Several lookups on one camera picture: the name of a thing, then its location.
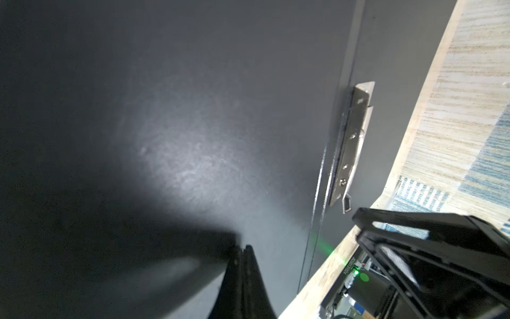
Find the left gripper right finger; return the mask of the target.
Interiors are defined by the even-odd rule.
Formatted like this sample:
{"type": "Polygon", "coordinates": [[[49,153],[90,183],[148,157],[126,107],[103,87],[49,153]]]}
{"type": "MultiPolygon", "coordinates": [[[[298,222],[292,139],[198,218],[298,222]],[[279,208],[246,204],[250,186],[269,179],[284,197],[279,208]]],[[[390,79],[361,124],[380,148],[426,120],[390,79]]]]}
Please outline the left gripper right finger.
{"type": "Polygon", "coordinates": [[[396,295],[381,318],[508,318],[509,238],[454,213],[360,208],[356,242],[396,295]]]}

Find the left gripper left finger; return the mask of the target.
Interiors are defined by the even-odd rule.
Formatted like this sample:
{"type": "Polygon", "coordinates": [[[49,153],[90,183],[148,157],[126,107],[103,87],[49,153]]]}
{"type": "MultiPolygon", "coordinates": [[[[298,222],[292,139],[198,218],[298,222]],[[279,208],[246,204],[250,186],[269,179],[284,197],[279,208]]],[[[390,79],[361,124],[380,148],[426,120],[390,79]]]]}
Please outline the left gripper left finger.
{"type": "Polygon", "coordinates": [[[209,318],[276,318],[252,246],[232,252],[209,318]]]}

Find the orange black file folder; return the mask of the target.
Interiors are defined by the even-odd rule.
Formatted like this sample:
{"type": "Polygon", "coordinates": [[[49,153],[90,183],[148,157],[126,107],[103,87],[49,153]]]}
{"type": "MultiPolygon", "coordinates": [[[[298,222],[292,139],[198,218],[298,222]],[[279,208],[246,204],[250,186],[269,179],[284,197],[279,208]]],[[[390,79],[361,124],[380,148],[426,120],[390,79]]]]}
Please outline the orange black file folder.
{"type": "Polygon", "coordinates": [[[281,314],[382,194],[455,1],[2,1],[1,317],[206,318],[252,245],[281,314]]]}

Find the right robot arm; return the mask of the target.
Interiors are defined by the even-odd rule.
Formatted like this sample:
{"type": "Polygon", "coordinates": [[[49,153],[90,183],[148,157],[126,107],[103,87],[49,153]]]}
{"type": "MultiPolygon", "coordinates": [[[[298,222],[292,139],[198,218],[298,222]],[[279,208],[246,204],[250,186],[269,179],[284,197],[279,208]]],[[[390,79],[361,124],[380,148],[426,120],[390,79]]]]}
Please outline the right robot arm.
{"type": "Polygon", "coordinates": [[[361,247],[356,249],[321,301],[319,318],[422,318],[398,271],[384,269],[361,247]]]}

